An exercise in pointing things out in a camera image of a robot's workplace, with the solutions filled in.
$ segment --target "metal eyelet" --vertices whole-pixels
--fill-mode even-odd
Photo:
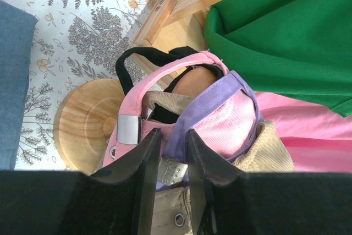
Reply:
[[[186,218],[185,218],[184,214],[182,214],[182,213],[177,213],[176,214],[176,216],[175,216],[175,224],[176,224],[176,226],[183,227],[183,225],[185,225],[185,221],[186,221]]]
[[[112,146],[109,150],[110,157],[115,160],[116,146]]]

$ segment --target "tablecloth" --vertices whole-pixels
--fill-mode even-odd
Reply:
[[[15,169],[68,170],[53,141],[58,107],[84,82],[116,78],[116,59],[157,0],[0,1],[38,19]],[[126,67],[134,82],[145,76],[132,61]]]

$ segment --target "folded blue cloth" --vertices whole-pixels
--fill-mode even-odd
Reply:
[[[0,170],[13,170],[28,90],[37,19],[0,1]]]

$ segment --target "green cloth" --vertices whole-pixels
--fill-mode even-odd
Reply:
[[[352,0],[223,0],[205,39],[254,90],[352,114]]]

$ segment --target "wooden frame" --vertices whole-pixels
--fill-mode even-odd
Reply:
[[[130,47],[156,47],[168,52],[175,47],[206,48],[203,37],[205,18],[210,6],[221,0],[159,0],[132,40]],[[142,56],[131,57],[147,74],[157,66]],[[180,72],[163,78],[158,84],[166,88]]]

